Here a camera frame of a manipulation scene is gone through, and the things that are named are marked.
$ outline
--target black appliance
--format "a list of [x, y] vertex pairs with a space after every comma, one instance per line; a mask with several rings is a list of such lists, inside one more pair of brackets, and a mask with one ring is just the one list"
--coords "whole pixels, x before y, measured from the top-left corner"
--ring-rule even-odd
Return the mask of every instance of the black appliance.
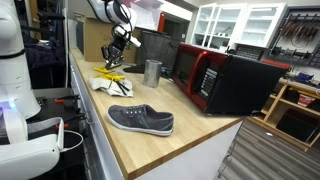
[[260, 112], [286, 70], [244, 57], [180, 44], [172, 79], [205, 113]]

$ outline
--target shoe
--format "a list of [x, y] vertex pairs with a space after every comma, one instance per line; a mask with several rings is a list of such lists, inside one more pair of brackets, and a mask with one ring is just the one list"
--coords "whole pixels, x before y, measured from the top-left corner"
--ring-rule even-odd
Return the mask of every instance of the shoe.
[[156, 112], [149, 105], [123, 107], [113, 105], [108, 110], [109, 121], [119, 129], [169, 136], [173, 131], [173, 115]]

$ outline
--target microwave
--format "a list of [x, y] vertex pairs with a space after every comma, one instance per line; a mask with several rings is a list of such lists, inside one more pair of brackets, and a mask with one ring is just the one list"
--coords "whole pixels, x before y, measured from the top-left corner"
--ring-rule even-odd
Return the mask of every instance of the microwave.
[[172, 79], [207, 114], [260, 112], [286, 69], [181, 43]]

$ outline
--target stainless steel cup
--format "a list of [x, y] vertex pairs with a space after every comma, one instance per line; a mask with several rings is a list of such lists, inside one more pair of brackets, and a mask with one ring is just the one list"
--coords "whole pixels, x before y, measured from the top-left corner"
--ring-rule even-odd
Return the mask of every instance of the stainless steel cup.
[[156, 88], [159, 85], [162, 62], [148, 59], [144, 70], [143, 84], [147, 87]]

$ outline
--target floor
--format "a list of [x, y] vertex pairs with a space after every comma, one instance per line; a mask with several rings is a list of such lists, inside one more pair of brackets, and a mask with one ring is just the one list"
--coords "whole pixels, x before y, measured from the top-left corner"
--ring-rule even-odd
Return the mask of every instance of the floor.
[[320, 141], [307, 152], [245, 120], [214, 180], [319, 180]]

